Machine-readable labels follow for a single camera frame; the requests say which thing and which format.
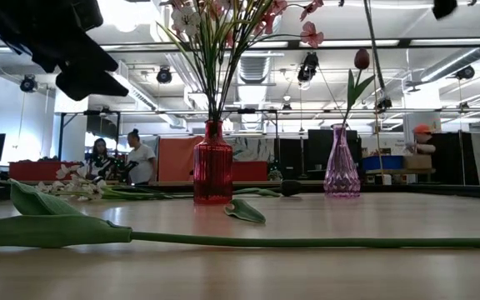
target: pink glass vase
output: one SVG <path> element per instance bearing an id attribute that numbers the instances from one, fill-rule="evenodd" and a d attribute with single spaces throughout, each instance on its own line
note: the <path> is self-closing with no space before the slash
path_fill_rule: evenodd
<path id="1" fill-rule="evenodd" d="M 193 201 L 226 204 L 233 199 L 233 148 L 223 140 L 222 121 L 205 122 L 205 139 L 193 149 Z"/>
<path id="2" fill-rule="evenodd" d="M 331 155 L 327 163 L 323 188 L 326 196 L 354 198 L 360 196 L 357 167 L 348 147 L 345 127 L 334 125 Z"/>

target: orange partition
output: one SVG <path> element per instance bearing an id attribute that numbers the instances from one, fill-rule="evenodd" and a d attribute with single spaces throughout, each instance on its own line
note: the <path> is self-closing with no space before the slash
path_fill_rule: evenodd
<path id="1" fill-rule="evenodd" d="M 158 144 L 158 181 L 187 181 L 193 170 L 193 148 L 202 137 L 160 138 Z"/>

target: tulip leaf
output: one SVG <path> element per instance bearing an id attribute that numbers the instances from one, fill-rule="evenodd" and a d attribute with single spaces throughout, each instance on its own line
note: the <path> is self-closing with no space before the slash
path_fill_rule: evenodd
<path id="1" fill-rule="evenodd" d="M 353 72 L 349 69 L 349 73 L 347 75 L 347 111 L 353 107 L 355 104 L 355 77 L 353 76 Z"/>
<path id="2" fill-rule="evenodd" d="M 233 195 L 255 194 L 264 197 L 281 197 L 281 194 L 265 188 L 249 187 L 232 192 Z"/>
<path id="3" fill-rule="evenodd" d="M 17 216 L 0 219 L 0 247 L 62 248 L 72 245 L 131 242 L 130 227 L 96 217 Z"/>
<path id="4" fill-rule="evenodd" d="M 230 204 L 232 204 L 232 208 L 228 206 L 224 208 L 225 213 L 228 216 L 255 223 L 266 222 L 266 218 L 264 217 L 264 215 L 262 215 L 257 209 L 253 208 L 251 205 L 247 204 L 244 200 L 233 199 Z"/>
<path id="5" fill-rule="evenodd" d="M 355 87 L 355 92 L 354 92 L 354 97 L 355 100 L 357 100 L 360 95 L 364 92 L 364 90 L 368 87 L 370 83 L 372 83 L 373 79 L 375 79 L 375 75 L 372 75 L 371 77 L 368 77 L 364 79 L 363 82 L 360 82 L 356 87 Z"/>
<path id="6" fill-rule="evenodd" d="M 16 180 L 10 179 L 10 183 L 10 198 L 22 215 L 83 215 L 59 197 L 39 192 Z"/>

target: red glass vase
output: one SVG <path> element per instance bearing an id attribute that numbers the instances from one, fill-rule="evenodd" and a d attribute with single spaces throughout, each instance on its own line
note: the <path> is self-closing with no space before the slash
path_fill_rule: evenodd
<path id="1" fill-rule="evenodd" d="M 193 201 L 226 204 L 233 199 L 233 148 L 223 140 L 222 121 L 205 122 L 205 139 L 193 149 Z"/>
<path id="2" fill-rule="evenodd" d="M 334 125 L 332 149 L 323 188 L 332 198 L 354 198 L 360 196 L 360 179 L 357 166 L 348 147 L 346 128 Z"/>

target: cardboard box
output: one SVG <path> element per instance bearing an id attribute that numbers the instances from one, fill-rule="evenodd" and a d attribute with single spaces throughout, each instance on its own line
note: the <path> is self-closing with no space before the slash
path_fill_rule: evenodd
<path id="1" fill-rule="evenodd" d="M 423 170 L 433 168 L 429 155 L 406 155 L 403 157 L 403 166 L 407 170 Z"/>

